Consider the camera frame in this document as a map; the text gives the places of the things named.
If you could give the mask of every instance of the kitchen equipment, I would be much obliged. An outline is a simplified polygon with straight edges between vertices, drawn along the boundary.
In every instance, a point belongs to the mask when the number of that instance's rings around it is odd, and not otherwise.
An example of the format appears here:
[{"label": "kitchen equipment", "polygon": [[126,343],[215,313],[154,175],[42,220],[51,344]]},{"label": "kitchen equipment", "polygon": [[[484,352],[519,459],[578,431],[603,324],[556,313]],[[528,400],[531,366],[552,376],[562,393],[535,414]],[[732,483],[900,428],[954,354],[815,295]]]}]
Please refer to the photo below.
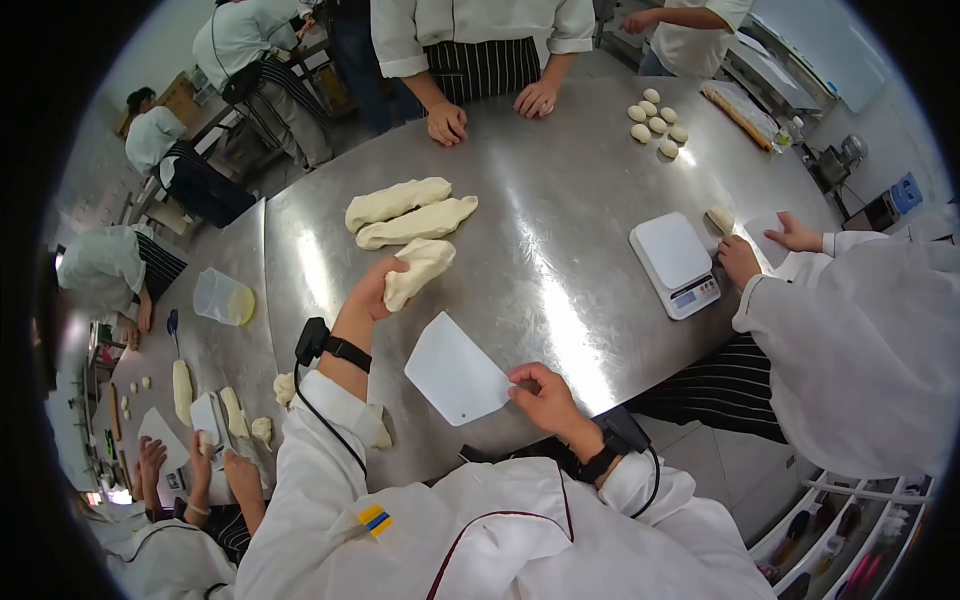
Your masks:
[{"label": "kitchen equipment", "polygon": [[630,232],[630,245],[671,319],[685,319],[720,298],[710,255],[683,214],[641,223]]}]

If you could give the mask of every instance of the pants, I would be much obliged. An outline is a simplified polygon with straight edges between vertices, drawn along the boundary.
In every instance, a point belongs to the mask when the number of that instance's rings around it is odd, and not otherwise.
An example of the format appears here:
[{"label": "pants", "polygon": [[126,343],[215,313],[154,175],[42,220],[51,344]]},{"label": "pants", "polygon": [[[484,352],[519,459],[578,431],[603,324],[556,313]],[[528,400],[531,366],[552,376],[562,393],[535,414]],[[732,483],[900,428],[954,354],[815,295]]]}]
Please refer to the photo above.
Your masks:
[{"label": "pants", "polygon": [[624,403],[630,412],[679,425],[699,420],[786,444],[770,407],[770,359],[750,333]]},{"label": "pants", "polygon": [[677,77],[666,70],[666,67],[660,62],[660,57],[657,56],[657,53],[655,53],[652,48],[643,55],[643,59],[640,61],[640,68],[636,73],[640,77]]},{"label": "pants", "polygon": [[[373,50],[370,20],[333,19],[332,43],[337,66],[347,80],[364,124],[377,134],[389,131],[394,119],[380,84],[380,66]],[[410,88],[397,78],[390,79],[390,83],[403,120],[421,118],[420,102]]]}]

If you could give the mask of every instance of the plastic container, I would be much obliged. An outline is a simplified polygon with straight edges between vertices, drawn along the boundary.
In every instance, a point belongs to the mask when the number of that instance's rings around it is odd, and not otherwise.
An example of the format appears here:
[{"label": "plastic container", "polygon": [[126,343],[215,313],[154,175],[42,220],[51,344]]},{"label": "plastic container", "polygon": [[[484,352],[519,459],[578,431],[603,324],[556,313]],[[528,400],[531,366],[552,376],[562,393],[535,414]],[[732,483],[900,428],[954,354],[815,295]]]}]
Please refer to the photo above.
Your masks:
[{"label": "plastic container", "polygon": [[253,290],[216,269],[207,269],[193,290],[193,310],[222,324],[242,325],[250,320],[256,300]]}]

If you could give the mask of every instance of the wooden rolling pin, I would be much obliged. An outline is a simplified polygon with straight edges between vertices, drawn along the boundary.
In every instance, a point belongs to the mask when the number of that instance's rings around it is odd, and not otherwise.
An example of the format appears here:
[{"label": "wooden rolling pin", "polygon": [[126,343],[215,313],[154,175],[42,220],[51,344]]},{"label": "wooden rolling pin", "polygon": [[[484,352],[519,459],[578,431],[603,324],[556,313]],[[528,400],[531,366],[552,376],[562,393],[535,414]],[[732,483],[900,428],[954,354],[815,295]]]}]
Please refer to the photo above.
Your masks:
[{"label": "wooden rolling pin", "polygon": [[766,135],[760,132],[756,126],[751,123],[747,117],[740,114],[740,111],[734,108],[726,98],[721,96],[715,89],[710,87],[705,87],[703,89],[704,95],[710,98],[710,100],[718,107],[720,107],[724,112],[726,112],[731,119],[736,121],[737,125],[742,127],[750,134],[750,137],[754,139],[760,148],[770,152],[774,149],[774,143],[770,141]]}]

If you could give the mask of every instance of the scissors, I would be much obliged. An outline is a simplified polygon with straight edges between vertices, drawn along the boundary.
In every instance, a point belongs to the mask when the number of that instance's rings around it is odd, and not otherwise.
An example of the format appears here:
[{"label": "scissors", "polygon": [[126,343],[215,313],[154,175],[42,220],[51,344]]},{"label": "scissors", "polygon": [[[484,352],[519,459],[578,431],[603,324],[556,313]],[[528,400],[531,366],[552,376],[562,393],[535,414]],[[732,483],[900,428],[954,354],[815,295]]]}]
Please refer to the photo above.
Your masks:
[{"label": "scissors", "polygon": [[177,309],[170,311],[170,316],[167,317],[167,333],[174,338],[174,344],[177,345],[177,358],[180,358],[180,340],[177,339],[177,323],[180,320],[180,313],[177,312]]}]

